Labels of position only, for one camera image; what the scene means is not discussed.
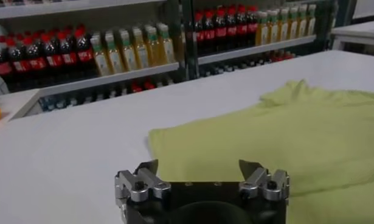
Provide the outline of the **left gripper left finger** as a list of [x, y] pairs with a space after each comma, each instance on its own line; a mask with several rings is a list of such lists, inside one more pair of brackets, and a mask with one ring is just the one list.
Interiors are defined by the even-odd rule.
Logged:
[[127, 200], [135, 203], [145, 202], [150, 196], [165, 200], [171, 192], [171, 184], [161, 180], [156, 174], [157, 159], [140, 163], [136, 170], [118, 171], [114, 177], [116, 205], [122, 207]]

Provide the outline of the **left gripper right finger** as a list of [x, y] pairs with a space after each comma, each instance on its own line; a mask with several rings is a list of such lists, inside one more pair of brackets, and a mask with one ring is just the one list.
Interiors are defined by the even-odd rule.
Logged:
[[238, 185], [240, 194], [247, 198], [262, 196], [267, 201], [287, 200], [289, 197], [289, 175], [277, 169], [271, 173], [260, 163], [240, 159], [239, 167], [244, 177]]

